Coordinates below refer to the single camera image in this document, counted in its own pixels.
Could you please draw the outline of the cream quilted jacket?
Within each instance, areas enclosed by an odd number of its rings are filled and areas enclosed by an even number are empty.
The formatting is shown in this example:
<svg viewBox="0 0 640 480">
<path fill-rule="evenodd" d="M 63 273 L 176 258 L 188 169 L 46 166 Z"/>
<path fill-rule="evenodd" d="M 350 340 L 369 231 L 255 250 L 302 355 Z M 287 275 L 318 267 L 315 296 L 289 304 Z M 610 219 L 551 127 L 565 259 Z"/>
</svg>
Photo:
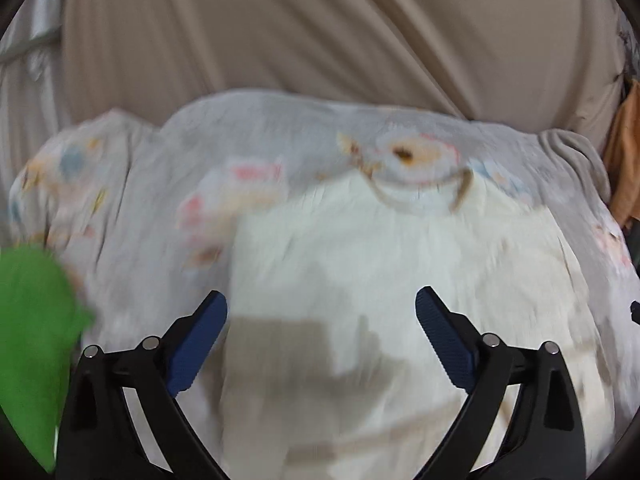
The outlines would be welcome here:
<svg viewBox="0 0 640 480">
<path fill-rule="evenodd" d="M 235 479 L 409 479 L 461 408 L 416 318 L 430 286 L 481 332 L 556 342 L 588 463 L 614 406 L 588 287 L 549 209 L 467 171 L 426 188 L 357 171 L 244 217 L 231 257 L 222 459 Z"/>
</svg>

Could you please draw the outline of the green plush pillow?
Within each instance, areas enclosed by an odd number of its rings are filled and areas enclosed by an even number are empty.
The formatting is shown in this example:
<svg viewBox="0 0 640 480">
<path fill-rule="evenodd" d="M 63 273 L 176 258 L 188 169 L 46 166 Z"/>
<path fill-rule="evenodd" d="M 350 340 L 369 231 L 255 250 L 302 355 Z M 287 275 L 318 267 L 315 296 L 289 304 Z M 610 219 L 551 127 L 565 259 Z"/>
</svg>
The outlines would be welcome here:
<svg viewBox="0 0 640 480">
<path fill-rule="evenodd" d="M 92 314 L 55 258 L 20 246 L 1 251 L 1 408 L 43 469 L 55 464 L 72 353 Z"/>
</svg>

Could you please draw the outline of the orange hanging garment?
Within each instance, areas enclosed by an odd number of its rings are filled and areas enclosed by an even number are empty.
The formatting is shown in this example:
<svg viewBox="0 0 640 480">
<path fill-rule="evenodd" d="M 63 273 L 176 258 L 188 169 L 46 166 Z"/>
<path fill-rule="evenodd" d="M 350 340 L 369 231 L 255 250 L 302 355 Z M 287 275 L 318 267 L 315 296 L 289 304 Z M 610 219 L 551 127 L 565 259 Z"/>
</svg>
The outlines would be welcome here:
<svg viewBox="0 0 640 480">
<path fill-rule="evenodd" d="M 612 123 L 603 155 L 611 185 L 608 209 L 620 226 L 639 219 L 639 157 L 639 81 L 633 79 Z"/>
</svg>

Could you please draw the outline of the grey floral blanket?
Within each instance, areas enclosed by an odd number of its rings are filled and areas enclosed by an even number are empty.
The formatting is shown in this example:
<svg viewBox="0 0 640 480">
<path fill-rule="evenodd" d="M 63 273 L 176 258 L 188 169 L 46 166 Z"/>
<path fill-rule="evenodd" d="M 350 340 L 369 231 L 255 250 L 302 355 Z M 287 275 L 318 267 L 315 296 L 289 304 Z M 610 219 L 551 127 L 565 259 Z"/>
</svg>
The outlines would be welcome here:
<svg viewBox="0 0 640 480">
<path fill-rule="evenodd" d="M 370 182 L 426 188 L 471 171 L 550 210 L 582 270 L 614 406 L 613 440 L 639 406 L 639 279 L 608 211 L 602 160 L 583 136 L 521 133 L 420 110 L 230 92 L 151 127 L 123 112 L 61 132 L 15 179 L 13 236 L 66 267 L 96 316 L 89 344 L 127 349 L 192 312 L 213 289 L 229 302 L 240 221 L 357 171 Z M 222 459 L 224 341 L 184 411 Z"/>
</svg>

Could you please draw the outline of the beige curtain backdrop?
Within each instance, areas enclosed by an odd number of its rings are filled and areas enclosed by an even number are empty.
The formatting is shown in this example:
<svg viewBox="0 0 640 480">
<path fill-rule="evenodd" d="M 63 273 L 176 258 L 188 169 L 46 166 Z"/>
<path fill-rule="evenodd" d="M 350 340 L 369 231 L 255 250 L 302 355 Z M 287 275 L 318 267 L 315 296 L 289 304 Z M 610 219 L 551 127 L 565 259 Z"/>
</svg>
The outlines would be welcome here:
<svg viewBox="0 0 640 480">
<path fill-rule="evenodd" d="M 600 142 L 625 50 L 614 0 L 65 0 L 63 58 L 77 120 L 258 88 Z"/>
</svg>

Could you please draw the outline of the white striped curtain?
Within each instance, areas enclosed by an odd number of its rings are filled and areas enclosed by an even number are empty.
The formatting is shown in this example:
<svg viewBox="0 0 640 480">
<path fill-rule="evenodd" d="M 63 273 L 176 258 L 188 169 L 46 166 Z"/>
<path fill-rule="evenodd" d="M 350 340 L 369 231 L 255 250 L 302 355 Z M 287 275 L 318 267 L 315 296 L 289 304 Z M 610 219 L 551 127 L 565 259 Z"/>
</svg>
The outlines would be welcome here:
<svg viewBox="0 0 640 480">
<path fill-rule="evenodd" d="M 23 0 L 1 36 L 1 185 L 70 124 L 64 90 L 64 0 Z"/>
</svg>

